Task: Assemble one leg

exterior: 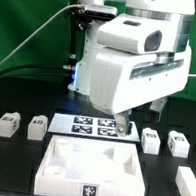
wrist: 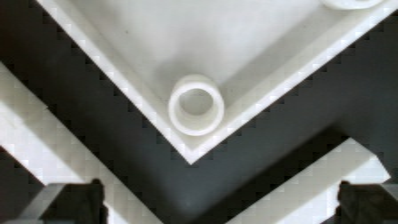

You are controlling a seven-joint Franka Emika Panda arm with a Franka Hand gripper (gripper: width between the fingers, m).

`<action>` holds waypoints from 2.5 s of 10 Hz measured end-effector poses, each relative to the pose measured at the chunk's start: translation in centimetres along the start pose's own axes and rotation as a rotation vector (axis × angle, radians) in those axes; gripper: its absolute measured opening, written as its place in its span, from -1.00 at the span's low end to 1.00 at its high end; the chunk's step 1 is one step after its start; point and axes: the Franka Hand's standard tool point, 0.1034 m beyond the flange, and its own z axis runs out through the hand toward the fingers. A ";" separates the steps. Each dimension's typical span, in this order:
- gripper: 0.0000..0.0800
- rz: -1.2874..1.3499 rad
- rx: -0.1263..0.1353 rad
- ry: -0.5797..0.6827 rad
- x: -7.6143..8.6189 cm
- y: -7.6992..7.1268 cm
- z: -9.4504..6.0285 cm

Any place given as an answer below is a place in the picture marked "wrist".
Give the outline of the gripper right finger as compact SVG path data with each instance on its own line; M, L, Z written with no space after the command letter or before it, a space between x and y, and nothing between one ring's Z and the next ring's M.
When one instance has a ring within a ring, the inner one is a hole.
M398 184L339 183L334 224L398 224Z

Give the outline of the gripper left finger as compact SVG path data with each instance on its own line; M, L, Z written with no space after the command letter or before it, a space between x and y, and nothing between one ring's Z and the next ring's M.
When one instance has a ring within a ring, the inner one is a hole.
M7 224L108 224L101 181L51 183Z

